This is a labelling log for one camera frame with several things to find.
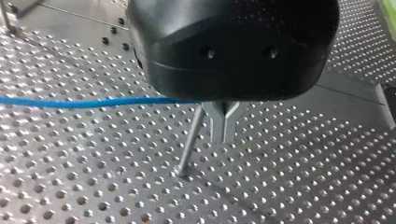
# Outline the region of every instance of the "black casing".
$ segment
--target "black casing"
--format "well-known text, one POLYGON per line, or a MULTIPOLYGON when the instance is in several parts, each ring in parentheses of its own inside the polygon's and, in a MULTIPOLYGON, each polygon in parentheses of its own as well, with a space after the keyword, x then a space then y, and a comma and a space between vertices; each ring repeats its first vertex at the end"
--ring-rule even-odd
POLYGON ((288 99, 318 81, 337 0, 130 0, 134 53, 149 83, 182 99, 288 99))

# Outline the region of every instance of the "screw hole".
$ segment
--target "screw hole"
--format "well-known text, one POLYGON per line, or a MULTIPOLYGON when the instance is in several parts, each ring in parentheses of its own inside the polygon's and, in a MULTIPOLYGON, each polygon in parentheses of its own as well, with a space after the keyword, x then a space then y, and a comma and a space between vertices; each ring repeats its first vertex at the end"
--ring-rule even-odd
POLYGON ((205 47, 201 49, 201 55, 206 57, 207 59, 213 59, 215 57, 216 52, 210 48, 210 47, 205 47))
POLYGON ((276 56, 277 56, 278 53, 279 53, 279 52, 278 52, 277 49, 275 49, 274 47, 268 47, 268 48, 266 48, 266 49, 264 49, 264 50, 262 51, 262 55, 263 55, 264 57, 268 57, 268 58, 271 58, 271 59, 276 58, 276 56))

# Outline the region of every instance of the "metal surface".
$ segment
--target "metal surface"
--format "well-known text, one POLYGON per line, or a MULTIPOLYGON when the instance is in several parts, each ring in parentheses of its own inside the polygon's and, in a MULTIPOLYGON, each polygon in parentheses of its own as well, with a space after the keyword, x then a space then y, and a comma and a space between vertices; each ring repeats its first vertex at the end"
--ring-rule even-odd
MULTIPOLYGON (((391 81, 393 43, 372 5, 341 1, 333 54, 340 58, 330 65, 341 76, 391 81), (367 68, 349 68, 352 61, 367 68)), ((108 25, 45 7, 18 24, 29 29, 0 35, 1 95, 80 100, 156 93, 133 55, 117 48, 121 42, 100 44, 108 25)), ((373 110, 363 115, 372 108, 367 102, 316 92, 338 95, 334 101, 345 107, 339 111, 357 106, 350 117, 379 122, 369 117, 373 110)), ((336 103, 323 109, 329 113, 316 112, 320 98, 310 97, 249 104, 230 145, 212 146, 204 119, 186 178, 176 177, 174 167, 192 106, 1 105, 0 223, 395 223, 396 132, 334 116, 329 108, 336 103)))

